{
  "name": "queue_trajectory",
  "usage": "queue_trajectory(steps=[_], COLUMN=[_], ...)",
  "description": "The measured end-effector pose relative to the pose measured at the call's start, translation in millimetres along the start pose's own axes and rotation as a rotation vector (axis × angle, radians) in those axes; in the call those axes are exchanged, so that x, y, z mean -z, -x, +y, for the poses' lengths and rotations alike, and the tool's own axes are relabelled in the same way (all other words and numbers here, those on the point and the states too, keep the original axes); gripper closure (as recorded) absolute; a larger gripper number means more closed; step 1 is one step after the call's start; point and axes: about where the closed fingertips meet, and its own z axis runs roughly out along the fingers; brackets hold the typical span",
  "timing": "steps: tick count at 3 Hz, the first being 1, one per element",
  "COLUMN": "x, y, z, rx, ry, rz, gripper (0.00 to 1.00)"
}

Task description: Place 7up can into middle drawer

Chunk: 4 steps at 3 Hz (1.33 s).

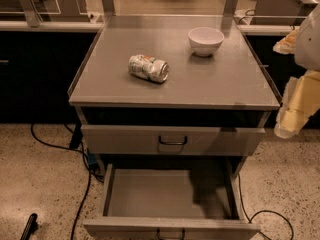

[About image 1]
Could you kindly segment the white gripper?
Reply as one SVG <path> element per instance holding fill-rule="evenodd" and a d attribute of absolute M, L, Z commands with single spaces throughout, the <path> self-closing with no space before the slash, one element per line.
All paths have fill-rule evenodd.
<path fill-rule="evenodd" d="M 295 63 L 308 69 L 286 84 L 274 133 L 283 139 L 298 135 L 320 109 L 320 4 L 301 23 L 273 46 L 279 54 L 294 54 Z"/>

